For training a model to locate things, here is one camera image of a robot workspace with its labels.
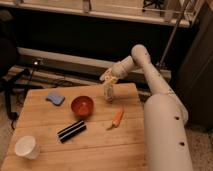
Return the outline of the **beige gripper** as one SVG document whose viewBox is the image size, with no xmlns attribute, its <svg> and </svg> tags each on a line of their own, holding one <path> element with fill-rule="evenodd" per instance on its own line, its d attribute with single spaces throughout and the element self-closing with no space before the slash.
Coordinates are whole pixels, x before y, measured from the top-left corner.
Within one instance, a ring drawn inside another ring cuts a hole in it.
<svg viewBox="0 0 213 171">
<path fill-rule="evenodd" d="M 100 76 L 100 80 L 104 84 L 116 84 L 118 81 L 118 78 L 113 75 L 112 69 L 109 68 Z"/>
</svg>

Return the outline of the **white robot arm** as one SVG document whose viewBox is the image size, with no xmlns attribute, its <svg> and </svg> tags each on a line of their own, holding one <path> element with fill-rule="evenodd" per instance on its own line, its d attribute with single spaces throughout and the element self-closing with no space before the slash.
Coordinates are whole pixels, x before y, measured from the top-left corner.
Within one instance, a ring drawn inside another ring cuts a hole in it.
<svg viewBox="0 0 213 171">
<path fill-rule="evenodd" d="M 188 111 L 151 62 L 145 46 L 135 45 L 131 54 L 108 68 L 100 80 L 105 100 L 114 97 L 113 85 L 130 72 L 141 69 L 151 91 L 144 103 L 144 127 L 149 171 L 194 171 L 185 124 Z"/>
</svg>

